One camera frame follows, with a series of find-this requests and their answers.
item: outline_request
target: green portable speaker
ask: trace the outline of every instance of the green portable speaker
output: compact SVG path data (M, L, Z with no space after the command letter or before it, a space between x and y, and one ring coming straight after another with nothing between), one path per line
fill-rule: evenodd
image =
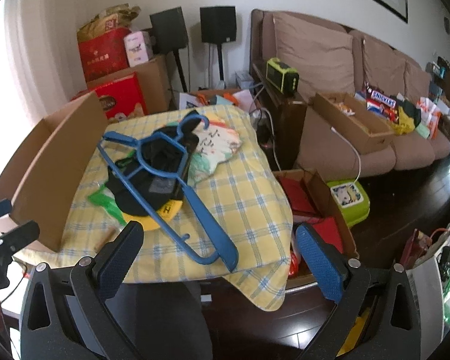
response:
M267 62L267 81L275 86L283 95L293 96L299 87L299 72L289 67L279 58L270 58Z

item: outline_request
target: yellow plaid tablecloth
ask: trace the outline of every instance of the yellow plaid tablecloth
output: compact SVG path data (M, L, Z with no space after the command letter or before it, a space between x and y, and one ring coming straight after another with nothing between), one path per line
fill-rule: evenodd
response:
M228 233L239 252L236 271L229 273L219 259L200 265L163 232L145 232L143 247L132 264L125 283L156 283L211 279L223 276L255 305L266 311L277 310L283 303L290 266L292 213L267 159L257 144L248 114L232 106L197 108L202 114L216 115L237 131L243 145L215 173L196 186L200 199ZM111 125L117 131L144 138L163 125L180 120L189 110L166 112ZM130 148L105 144L116 161ZM98 184L107 180L107 165L95 150L73 199L59 253L23 250L17 257L37 265L47 262L52 268L72 266L83 256L95 256L94 246L118 222L104 209L87 201ZM202 256L210 255L213 245L185 201L170 222L179 235L190 234L188 244Z

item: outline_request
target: black speaker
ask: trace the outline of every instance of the black speaker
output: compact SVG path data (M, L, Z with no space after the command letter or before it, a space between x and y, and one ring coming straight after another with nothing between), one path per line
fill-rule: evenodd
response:
M150 15L151 26L161 54L184 49L188 45L187 28L182 7Z
M236 41L235 7L201 7L202 42L222 44Z

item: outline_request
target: floor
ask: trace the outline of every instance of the floor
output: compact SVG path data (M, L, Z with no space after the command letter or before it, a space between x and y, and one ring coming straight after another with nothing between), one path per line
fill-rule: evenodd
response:
M352 229L361 261L391 266L415 228L430 234L450 222L450 156L414 171L361 180L371 210ZM295 359L333 308L315 287L287 295L275 312L261 311L224 279L203 286L213 302L204 315L215 359Z

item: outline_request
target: red box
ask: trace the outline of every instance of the red box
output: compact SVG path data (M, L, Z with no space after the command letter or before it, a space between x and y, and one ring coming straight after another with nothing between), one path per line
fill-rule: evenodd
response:
M128 68L123 38L129 33L128 28L120 27L78 44L85 81Z
M142 90L133 73L91 89L95 91L109 123L148 115Z

